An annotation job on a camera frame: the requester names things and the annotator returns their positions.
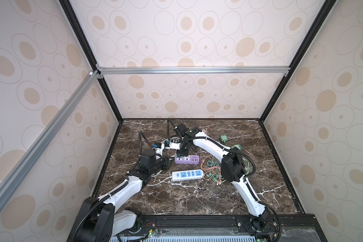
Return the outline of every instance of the metal grille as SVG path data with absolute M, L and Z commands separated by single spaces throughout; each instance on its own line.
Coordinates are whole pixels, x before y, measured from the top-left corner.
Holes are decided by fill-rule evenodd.
M 253 236 L 163 236 L 161 238 L 150 238 L 144 242 L 256 242 Z M 140 237 L 124 237 L 122 242 L 139 239 Z M 118 242 L 116 237 L 112 237 L 109 242 Z

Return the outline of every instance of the white power strip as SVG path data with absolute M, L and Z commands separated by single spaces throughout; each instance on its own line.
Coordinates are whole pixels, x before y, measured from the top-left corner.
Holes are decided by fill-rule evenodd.
M 172 181 L 186 181 L 202 179 L 204 176 L 201 169 L 172 172 Z

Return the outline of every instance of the power outlet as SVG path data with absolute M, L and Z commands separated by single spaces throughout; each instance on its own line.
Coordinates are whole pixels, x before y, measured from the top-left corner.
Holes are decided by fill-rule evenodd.
M 185 180 L 195 180 L 202 179 L 203 171 L 201 169 L 198 170 L 186 170 L 179 172 L 172 172 L 172 181 L 185 181 Z
M 198 165 L 199 164 L 199 156 L 198 155 L 189 155 L 189 156 L 182 156 L 182 157 L 176 157 L 175 156 L 175 163 L 176 164 Z

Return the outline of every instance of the patterned wallpaper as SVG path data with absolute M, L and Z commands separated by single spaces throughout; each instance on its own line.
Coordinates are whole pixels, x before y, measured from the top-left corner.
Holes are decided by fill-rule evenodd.
M 65 242 L 117 129 L 97 81 L 0 213 L 0 242 Z
M 363 0 L 332 11 L 265 125 L 330 242 L 363 242 Z
M 324 0 L 71 0 L 106 67 L 288 65 Z
M 54 0 L 0 1 L 0 183 L 88 73 Z
M 105 75 L 123 118 L 259 118 L 282 73 Z

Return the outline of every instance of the purple power strip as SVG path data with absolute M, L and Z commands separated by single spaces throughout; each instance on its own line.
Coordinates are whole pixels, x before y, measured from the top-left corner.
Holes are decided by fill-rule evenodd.
M 198 165 L 199 164 L 199 156 L 198 155 L 189 155 L 189 156 L 183 156 L 183 157 L 176 157 L 175 156 L 175 163 L 176 164 Z

